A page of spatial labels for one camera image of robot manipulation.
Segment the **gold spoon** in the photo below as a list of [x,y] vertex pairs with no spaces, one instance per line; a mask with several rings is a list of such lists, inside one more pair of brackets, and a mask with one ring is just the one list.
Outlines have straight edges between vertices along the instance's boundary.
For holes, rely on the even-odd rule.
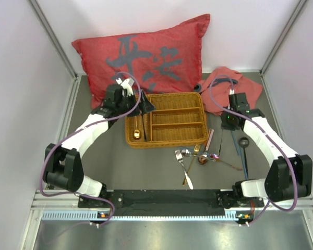
[[141,138],[141,132],[140,129],[138,128],[138,118],[135,116],[135,129],[133,132],[133,137],[135,140],[139,140]]

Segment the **black oval spoon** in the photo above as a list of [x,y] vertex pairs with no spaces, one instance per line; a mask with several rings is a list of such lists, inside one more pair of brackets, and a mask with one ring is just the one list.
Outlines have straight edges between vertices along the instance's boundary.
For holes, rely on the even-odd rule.
[[145,129],[145,120],[144,120],[144,114],[141,114],[141,120],[142,120],[142,127],[143,127],[143,134],[144,134],[144,141],[147,141],[147,134]]

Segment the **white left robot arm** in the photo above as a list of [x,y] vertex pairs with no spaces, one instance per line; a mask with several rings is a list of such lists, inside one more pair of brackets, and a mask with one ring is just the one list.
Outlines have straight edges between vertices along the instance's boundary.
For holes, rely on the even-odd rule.
[[106,96],[73,133],[45,150],[40,184],[46,183],[67,193],[89,197],[96,206],[106,204],[105,185],[84,173],[82,157],[96,139],[124,117],[136,117],[155,111],[134,76],[117,78],[106,88]]

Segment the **blue chopstick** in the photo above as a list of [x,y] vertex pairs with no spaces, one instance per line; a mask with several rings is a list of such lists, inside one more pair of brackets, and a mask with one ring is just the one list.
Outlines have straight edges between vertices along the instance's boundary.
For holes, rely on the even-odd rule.
[[238,156],[240,156],[240,154],[241,154],[240,146],[239,146],[239,144],[237,142],[237,139],[236,139],[234,131],[231,131],[231,136],[232,136],[232,139],[233,139],[234,146],[236,148],[236,152],[237,152]]
[[243,164],[245,180],[248,180],[249,176],[248,176],[247,157],[246,157],[245,147],[243,145],[240,145],[240,152],[241,152],[240,155],[241,155],[241,158],[242,158],[242,164]]

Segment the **pink handled spoon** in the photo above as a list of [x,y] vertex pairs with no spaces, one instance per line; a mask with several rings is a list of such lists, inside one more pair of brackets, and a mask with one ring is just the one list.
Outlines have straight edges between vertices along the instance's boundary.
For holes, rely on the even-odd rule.
[[212,138],[213,138],[213,134],[214,134],[214,129],[210,129],[208,132],[208,138],[206,140],[205,146],[204,146],[204,153],[208,152],[208,149],[210,147]]

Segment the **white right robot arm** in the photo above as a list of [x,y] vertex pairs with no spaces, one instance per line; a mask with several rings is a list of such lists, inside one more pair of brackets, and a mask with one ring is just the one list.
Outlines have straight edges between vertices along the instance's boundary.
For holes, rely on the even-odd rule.
[[307,197],[311,194],[312,159],[290,148],[270,127],[264,114],[251,109],[245,93],[231,92],[229,109],[221,116],[222,129],[242,130],[263,153],[270,169],[258,180],[236,182],[233,200],[247,205],[253,197],[265,197],[272,202]]

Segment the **black round spoon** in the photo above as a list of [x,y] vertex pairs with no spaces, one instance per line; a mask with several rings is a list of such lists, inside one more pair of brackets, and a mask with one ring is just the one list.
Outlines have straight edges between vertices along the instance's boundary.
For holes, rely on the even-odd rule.
[[248,180],[249,174],[248,174],[248,164],[247,164],[247,157],[246,157],[246,148],[249,146],[249,139],[246,137],[242,137],[239,139],[238,144],[241,148],[241,156],[242,156],[245,180]]

